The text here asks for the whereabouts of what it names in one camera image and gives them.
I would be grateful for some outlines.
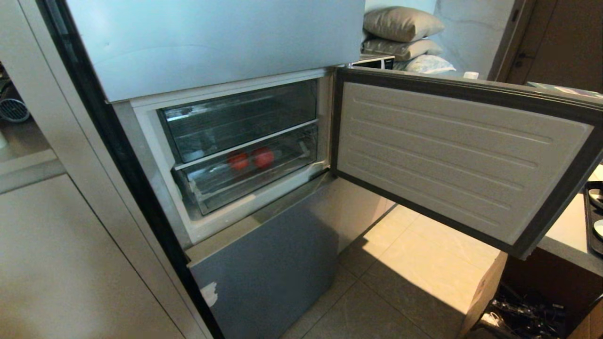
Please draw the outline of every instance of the open freezer door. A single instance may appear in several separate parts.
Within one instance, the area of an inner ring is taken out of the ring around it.
[[[503,83],[341,68],[332,169],[525,258],[601,160],[602,103]]]

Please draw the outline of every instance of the refrigerator door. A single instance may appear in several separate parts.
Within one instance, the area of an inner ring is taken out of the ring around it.
[[[66,3],[110,102],[360,55],[363,0]]]
[[[601,100],[338,69],[336,175],[527,257],[602,156]]]

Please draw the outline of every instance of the red fruit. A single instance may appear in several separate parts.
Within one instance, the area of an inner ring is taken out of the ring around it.
[[[253,163],[258,168],[266,168],[274,162],[274,153],[268,147],[260,147],[251,152]]]
[[[233,152],[230,153],[228,163],[230,165],[230,168],[232,168],[233,170],[240,171],[249,165],[249,159],[247,158],[246,153]]]

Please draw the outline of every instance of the white wall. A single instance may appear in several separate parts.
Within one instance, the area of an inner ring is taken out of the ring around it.
[[[368,12],[389,6],[404,6],[433,13],[436,1],[437,0],[366,0],[364,11]]]
[[[446,28],[432,36],[441,57],[461,72],[486,79],[498,50],[514,0],[437,0],[434,15]]]

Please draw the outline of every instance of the small white bottle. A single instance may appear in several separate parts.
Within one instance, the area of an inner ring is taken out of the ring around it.
[[[465,72],[463,78],[465,79],[477,79],[479,76],[479,72]]]

